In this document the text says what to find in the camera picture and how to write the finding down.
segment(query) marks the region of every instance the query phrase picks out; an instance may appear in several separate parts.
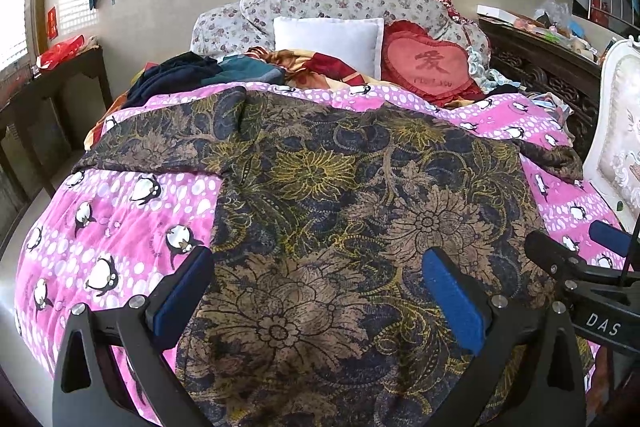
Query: blue pad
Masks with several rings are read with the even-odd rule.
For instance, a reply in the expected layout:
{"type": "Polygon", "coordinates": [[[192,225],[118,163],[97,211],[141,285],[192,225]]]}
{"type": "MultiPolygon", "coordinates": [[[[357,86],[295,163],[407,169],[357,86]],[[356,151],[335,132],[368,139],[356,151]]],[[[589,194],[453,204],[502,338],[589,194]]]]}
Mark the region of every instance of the blue pad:
{"type": "Polygon", "coordinates": [[[458,344],[477,355],[485,340],[484,318],[431,248],[422,256],[422,277],[449,321],[458,344]]]}
{"type": "Polygon", "coordinates": [[[211,282],[215,263],[209,250],[200,253],[154,315],[154,346],[174,347],[211,282]]]}
{"type": "Polygon", "coordinates": [[[589,226],[589,237],[610,251],[626,257],[631,245],[631,236],[603,221],[593,221],[589,226]]]}

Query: red heart-shaped pillow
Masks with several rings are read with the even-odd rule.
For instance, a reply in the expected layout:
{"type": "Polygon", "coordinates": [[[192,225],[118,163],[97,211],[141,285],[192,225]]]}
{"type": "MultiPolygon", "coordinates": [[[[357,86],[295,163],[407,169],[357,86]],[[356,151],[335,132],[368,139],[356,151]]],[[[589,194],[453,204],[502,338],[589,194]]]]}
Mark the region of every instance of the red heart-shaped pillow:
{"type": "Polygon", "coordinates": [[[481,93],[469,76],[467,59],[466,51],[454,42],[436,41],[424,30],[420,34],[416,28],[403,28],[385,35],[383,79],[444,105],[458,96],[481,93]]]}

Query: floral garment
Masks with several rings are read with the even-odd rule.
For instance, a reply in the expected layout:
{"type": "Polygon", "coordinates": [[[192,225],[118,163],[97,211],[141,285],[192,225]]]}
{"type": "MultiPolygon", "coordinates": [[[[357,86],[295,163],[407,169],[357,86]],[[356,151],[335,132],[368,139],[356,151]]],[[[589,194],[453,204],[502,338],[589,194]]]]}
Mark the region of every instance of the floral garment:
{"type": "Polygon", "coordinates": [[[121,122],[76,168],[222,177],[216,269],[176,362],[212,423],[418,426],[471,359],[424,287],[426,248],[488,293],[551,294],[522,255],[543,222],[518,151],[388,103],[234,87],[121,122]]]}

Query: penguin bed sheet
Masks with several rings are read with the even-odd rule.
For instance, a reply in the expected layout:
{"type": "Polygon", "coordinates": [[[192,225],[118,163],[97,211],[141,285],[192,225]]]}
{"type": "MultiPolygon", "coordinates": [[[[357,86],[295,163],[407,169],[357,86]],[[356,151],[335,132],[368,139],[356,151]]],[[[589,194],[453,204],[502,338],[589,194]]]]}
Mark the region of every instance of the penguin bed sheet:
{"type": "MultiPolygon", "coordinates": [[[[136,114],[205,98],[241,85],[334,108],[365,111],[385,101],[430,114],[492,139],[519,138],[546,149],[568,144],[553,118],[521,94],[500,94],[482,103],[446,110],[399,87],[368,90],[281,90],[252,82],[207,86],[153,97],[144,107],[113,113],[114,127],[136,114]]],[[[622,260],[589,240],[595,219],[615,217],[590,184],[563,182],[521,156],[522,167],[550,236],[593,264],[622,267],[622,260]]],[[[173,273],[194,246],[209,245],[222,180],[189,172],[146,174],[86,169],[67,177],[22,247],[15,291],[15,325],[34,357],[53,374],[71,306],[119,307],[131,296],[148,295],[173,273]]],[[[152,418],[137,393],[122,350],[116,362],[139,411],[152,418]]],[[[175,367],[175,349],[164,352],[175,367]]]]}

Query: screw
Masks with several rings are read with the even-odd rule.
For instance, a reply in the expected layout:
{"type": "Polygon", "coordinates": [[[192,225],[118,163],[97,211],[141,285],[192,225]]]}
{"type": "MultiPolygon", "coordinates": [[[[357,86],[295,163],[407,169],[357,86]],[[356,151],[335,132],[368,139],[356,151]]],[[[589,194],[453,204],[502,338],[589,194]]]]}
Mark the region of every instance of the screw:
{"type": "Polygon", "coordinates": [[[507,297],[504,295],[494,295],[491,297],[491,304],[498,309],[506,308],[508,302],[507,297]]]}
{"type": "Polygon", "coordinates": [[[81,313],[84,313],[85,309],[86,304],[84,304],[84,302],[78,302],[78,304],[74,304],[73,306],[71,306],[71,312],[74,315],[80,315],[81,313]]]}
{"type": "Polygon", "coordinates": [[[129,299],[129,308],[137,310],[138,308],[142,308],[145,302],[146,297],[144,295],[133,295],[133,297],[129,299]]]}
{"type": "Polygon", "coordinates": [[[566,311],[566,306],[564,304],[562,304],[562,302],[560,302],[560,301],[555,301],[553,304],[551,304],[551,308],[558,315],[560,315],[560,314],[562,314],[562,313],[564,313],[566,311]]]}

